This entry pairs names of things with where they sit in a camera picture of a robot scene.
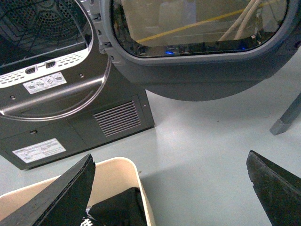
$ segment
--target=white sticker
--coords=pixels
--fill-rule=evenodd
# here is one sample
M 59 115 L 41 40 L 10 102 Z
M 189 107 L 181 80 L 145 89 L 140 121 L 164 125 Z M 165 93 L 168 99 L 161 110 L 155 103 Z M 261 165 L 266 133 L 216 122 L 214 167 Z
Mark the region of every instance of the white sticker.
M 36 80 L 23 83 L 30 94 L 41 92 L 43 90 L 67 83 L 62 73 L 58 72 Z
M 25 163 L 44 159 L 54 154 L 65 152 L 66 149 L 57 141 L 57 139 L 47 140 L 35 145 L 24 147 L 13 151 L 13 153 L 22 159 Z

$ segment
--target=dryer door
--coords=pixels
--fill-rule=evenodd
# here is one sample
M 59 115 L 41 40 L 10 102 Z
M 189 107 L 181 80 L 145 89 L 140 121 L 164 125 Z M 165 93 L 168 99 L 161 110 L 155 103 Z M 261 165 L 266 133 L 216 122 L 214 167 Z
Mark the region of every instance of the dryer door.
M 189 101 L 272 76 L 300 45 L 300 0 L 99 0 L 101 50 L 131 82 Z

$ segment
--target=yellow cable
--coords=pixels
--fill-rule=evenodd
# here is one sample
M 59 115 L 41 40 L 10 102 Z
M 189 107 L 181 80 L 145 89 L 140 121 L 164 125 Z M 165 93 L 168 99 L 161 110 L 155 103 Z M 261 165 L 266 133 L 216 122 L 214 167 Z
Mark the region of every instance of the yellow cable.
M 274 3 L 274 2 L 276 2 L 276 0 L 271 1 L 271 2 L 262 3 L 262 4 L 259 5 L 259 7 L 263 7 L 263 6 L 266 6 L 266 5 Z M 155 35 L 149 36 L 147 38 L 139 39 L 136 42 L 141 44 L 142 42 L 149 41 L 149 40 L 156 39 L 156 38 L 160 38 L 162 36 L 172 34 L 172 33 L 176 33 L 176 32 L 179 32 L 179 31 L 183 31 L 183 30 L 186 30 L 188 28 L 196 27 L 196 26 L 208 23 L 210 21 L 224 19 L 226 17 L 242 13 L 244 10 L 245 10 L 245 8 L 234 11 L 234 12 L 231 12 L 231 13 L 227 13 L 227 14 L 224 14 L 224 15 L 221 15 L 221 16 L 216 16 L 216 17 L 213 17 L 213 18 L 210 18 L 210 19 L 207 19 L 207 20 L 203 20 L 203 21 L 200 21 L 200 22 L 197 22 L 197 23 L 194 23 L 194 24 L 186 25 L 184 27 L 179 27 L 179 28 L 167 31 L 167 32 L 162 32 L 162 33 L 159 33 L 159 34 L 155 34 Z

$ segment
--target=beige plastic basket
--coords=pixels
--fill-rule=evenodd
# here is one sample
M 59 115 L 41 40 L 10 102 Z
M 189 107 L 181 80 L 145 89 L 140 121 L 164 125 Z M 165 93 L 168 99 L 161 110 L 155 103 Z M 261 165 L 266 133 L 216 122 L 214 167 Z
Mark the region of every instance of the beige plastic basket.
M 0 220 L 23 206 L 58 177 L 41 181 L 0 196 Z M 96 164 L 95 177 L 88 206 L 106 200 L 131 187 L 141 191 L 147 225 L 155 226 L 150 203 L 139 179 L 135 164 L 127 158 L 113 158 Z

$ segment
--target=metal screw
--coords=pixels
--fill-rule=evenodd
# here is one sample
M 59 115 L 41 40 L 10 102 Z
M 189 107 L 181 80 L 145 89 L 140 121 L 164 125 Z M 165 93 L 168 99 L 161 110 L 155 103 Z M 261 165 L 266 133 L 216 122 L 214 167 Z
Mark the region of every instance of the metal screw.
M 301 46 L 301 41 L 299 41 L 295 44 L 295 48 L 299 48 L 300 46 Z

